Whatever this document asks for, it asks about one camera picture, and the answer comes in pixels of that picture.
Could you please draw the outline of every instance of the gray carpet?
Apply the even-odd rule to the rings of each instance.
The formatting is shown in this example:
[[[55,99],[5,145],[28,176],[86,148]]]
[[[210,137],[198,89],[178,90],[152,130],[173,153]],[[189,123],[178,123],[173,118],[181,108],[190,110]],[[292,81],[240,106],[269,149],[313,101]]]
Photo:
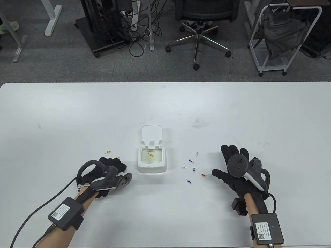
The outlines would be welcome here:
[[[44,35],[48,16],[40,0],[6,0],[3,12],[10,20],[20,23],[17,31],[21,37],[28,35],[18,63],[12,63],[16,43],[7,34],[0,39],[0,85],[6,82],[160,82],[160,81],[330,81],[331,61],[310,59],[298,53],[288,69],[281,72],[266,72],[258,77],[252,57],[247,49],[248,38],[244,28],[246,13],[241,3],[238,19],[229,23],[222,21],[219,41],[232,52],[226,58],[222,51],[202,44],[198,54],[200,69],[192,69],[194,42],[175,46],[165,52],[165,42],[188,33],[178,31],[174,12],[161,17],[162,37],[156,37],[155,50],[149,52],[148,43],[143,56],[132,57],[128,48],[112,49],[96,59],[80,31],[74,27],[75,19],[84,13],[79,0],[52,0],[53,6],[62,4],[63,10],[51,37]],[[168,1],[165,10],[173,7]],[[140,54],[135,45],[132,53]]]

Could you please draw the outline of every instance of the chair leg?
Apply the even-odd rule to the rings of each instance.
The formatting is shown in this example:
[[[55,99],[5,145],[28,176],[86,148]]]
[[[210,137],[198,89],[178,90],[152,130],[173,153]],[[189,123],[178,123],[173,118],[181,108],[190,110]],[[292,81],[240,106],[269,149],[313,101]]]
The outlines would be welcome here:
[[[228,48],[226,48],[225,46],[222,46],[221,44],[217,43],[216,41],[213,41],[212,39],[210,39],[210,38],[208,38],[208,37],[206,37],[206,36],[204,36],[204,35],[203,35],[202,37],[205,38],[206,40],[210,41],[211,43],[214,43],[215,45],[220,46],[220,47],[223,48],[224,50],[229,51]]]
[[[174,44],[174,43],[177,43],[177,42],[180,42],[180,41],[183,41],[183,40],[187,40],[187,39],[192,38],[192,37],[194,37],[194,36],[195,36],[195,34],[192,34],[192,35],[187,36],[187,37],[185,37],[185,38],[181,38],[181,39],[179,39],[179,40],[175,40],[175,41],[168,42],[167,44],[168,44],[168,46],[169,46],[169,45],[171,45],[171,44]]]
[[[195,45],[193,69],[196,71],[200,68],[200,65],[197,63],[197,57],[198,57],[198,51],[199,51],[199,41],[200,41],[200,34],[197,35],[197,40],[196,40],[196,45]]]
[[[215,26],[215,27],[211,27],[209,29],[206,29],[205,31],[202,31],[202,33],[208,33],[208,32],[212,31],[215,28],[218,28],[218,26]]]
[[[197,33],[193,28],[191,28],[190,26],[186,25],[185,23],[182,22],[182,25],[183,25],[184,27],[186,27],[188,30],[190,30],[192,33],[194,33],[194,34]]]

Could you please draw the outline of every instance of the shoe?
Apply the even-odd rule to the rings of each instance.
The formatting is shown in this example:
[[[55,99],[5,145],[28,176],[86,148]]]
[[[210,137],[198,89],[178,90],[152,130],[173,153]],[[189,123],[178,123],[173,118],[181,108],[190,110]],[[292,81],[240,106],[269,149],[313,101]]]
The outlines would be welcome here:
[[[17,31],[18,28],[20,27],[19,23],[16,22],[16,21],[11,21],[11,22],[10,22],[10,25],[12,26],[12,29],[13,29],[14,31]],[[9,33],[9,30],[7,29],[7,27],[5,26],[5,24],[2,23],[2,24],[0,25],[0,34],[6,34],[6,33]]]
[[[212,27],[212,25],[205,24],[204,30],[210,29],[211,27]]]
[[[192,23],[192,24],[188,24],[188,21],[184,22],[186,25],[188,25],[190,28],[192,28],[193,30],[197,30],[198,26],[196,24],[196,22]]]

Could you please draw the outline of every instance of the white plastic box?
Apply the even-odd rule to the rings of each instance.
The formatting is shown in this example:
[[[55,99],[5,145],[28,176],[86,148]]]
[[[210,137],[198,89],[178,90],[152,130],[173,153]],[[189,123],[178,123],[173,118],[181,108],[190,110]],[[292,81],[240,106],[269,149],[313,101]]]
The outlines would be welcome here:
[[[141,129],[144,145],[138,151],[138,171],[141,173],[160,173],[166,171],[166,149],[160,145],[162,127],[145,125]]]

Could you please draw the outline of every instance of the black glove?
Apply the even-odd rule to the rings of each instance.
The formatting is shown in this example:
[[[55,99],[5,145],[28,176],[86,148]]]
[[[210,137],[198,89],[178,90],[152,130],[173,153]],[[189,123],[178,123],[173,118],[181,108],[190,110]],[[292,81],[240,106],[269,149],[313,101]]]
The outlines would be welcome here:
[[[223,145],[221,147],[221,151],[223,154],[223,157],[225,159],[226,164],[228,163],[229,159],[232,157],[234,154],[239,154],[238,148],[234,145],[227,146]],[[245,148],[240,149],[240,154],[244,155],[248,160],[248,151]],[[237,195],[243,199],[244,195],[247,193],[254,193],[254,192],[259,192],[262,194],[262,197],[264,200],[266,200],[269,196],[268,192],[262,192],[258,190],[250,181],[247,181],[245,178],[236,178],[233,175],[231,175],[228,172],[223,172],[217,169],[212,170],[212,175],[214,177],[218,177],[218,179],[222,179],[223,182],[225,182],[229,187],[237,193]]]
[[[124,172],[126,170],[126,165],[121,163],[121,161],[118,158],[106,159],[105,157],[102,157],[99,159],[99,161],[106,166],[115,166],[118,169],[118,173]],[[103,171],[98,166],[95,166],[95,168],[92,171],[90,171],[86,175],[82,176],[82,179],[81,179],[82,185],[90,184],[95,179],[103,177],[102,172]],[[98,191],[98,192],[99,192],[99,194],[96,198],[100,198],[102,196],[105,197],[108,194],[109,189]]]

